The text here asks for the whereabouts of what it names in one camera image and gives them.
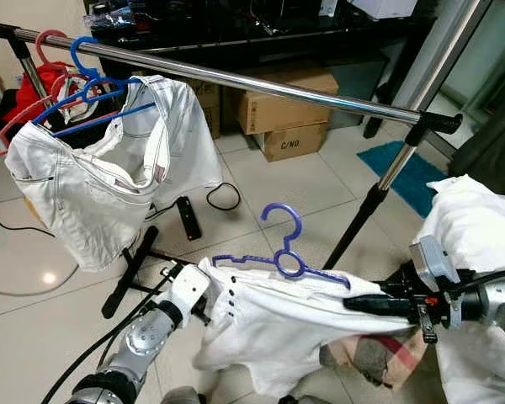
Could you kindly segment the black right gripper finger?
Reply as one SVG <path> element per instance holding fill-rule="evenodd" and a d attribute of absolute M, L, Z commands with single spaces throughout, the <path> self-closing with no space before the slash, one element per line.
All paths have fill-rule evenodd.
<path fill-rule="evenodd" d="M 390 294 L 361 294 L 343 300 L 345 306 L 407 306 L 408 299 Z"/>
<path fill-rule="evenodd" d="M 344 303 L 349 311 L 369 313 L 375 316 L 392 316 L 392 318 L 407 318 L 409 304 L 407 303 Z"/>

